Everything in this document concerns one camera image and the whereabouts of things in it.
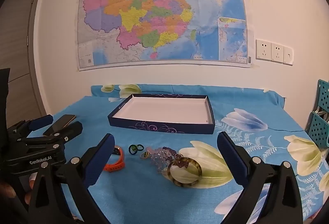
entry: phone screen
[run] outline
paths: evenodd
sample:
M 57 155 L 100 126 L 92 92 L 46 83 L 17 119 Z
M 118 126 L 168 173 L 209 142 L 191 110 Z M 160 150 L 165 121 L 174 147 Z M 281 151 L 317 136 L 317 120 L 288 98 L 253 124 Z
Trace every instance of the phone screen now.
M 75 115 L 63 115 L 54 124 L 52 124 L 44 133 L 44 136 L 50 136 L 60 129 L 66 127 L 71 121 L 75 119 Z

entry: logo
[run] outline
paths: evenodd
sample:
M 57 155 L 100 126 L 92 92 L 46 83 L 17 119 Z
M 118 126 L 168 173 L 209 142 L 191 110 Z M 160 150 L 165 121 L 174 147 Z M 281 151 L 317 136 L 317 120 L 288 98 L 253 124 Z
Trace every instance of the logo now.
M 50 159 L 52 159 L 51 156 L 47 156 L 45 158 L 41 158 L 41 159 L 37 159 L 37 160 L 34 160 L 34 161 L 30 161 L 30 164 L 33 165 L 33 164 L 41 163 L 41 162 L 44 162 L 44 161 L 48 161 Z

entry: door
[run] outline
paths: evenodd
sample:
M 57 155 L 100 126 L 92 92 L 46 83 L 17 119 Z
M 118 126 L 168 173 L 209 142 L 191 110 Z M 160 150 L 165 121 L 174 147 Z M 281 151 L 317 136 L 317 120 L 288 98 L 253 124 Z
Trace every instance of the door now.
M 45 115 L 29 38 L 33 34 L 36 2 L 5 0 L 0 8 L 0 69 L 10 68 L 7 127 Z

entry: door frame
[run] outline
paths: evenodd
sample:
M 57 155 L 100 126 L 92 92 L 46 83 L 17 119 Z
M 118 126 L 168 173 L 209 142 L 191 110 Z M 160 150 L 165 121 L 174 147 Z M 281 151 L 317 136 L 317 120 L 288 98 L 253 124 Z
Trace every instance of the door frame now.
M 44 108 L 40 90 L 39 90 L 36 68 L 35 68 L 35 63 L 34 63 L 34 53 L 33 53 L 34 20 L 36 17 L 37 2 L 38 2 L 38 0 L 33 0 L 31 9 L 30 9 L 28 33 L 27 33 L 27 49 L 28 49 L 28 62 L 29 62 L 30 78 L 31 78 L 31 82 L 32 82 L 33 93 L 36 98 L 37 106 L 39 108 L 41 115 L 45 116 L 47 113 Z

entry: watch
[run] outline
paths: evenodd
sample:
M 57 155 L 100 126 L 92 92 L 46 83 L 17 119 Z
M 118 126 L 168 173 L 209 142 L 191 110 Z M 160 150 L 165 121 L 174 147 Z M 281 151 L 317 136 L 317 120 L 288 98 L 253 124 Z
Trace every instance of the watch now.
M 103 168 L 103 170 L 105 170 L 107 172 L 118 171 L 118 170 L 121 170 L 121 169 L 123 169 L 125 167 L 123 149 L 120 146 L 115 145 L 112 154 L 119 155 L 120 158 L 114 164 L 106 164 L 105 165 L 105 167 Z

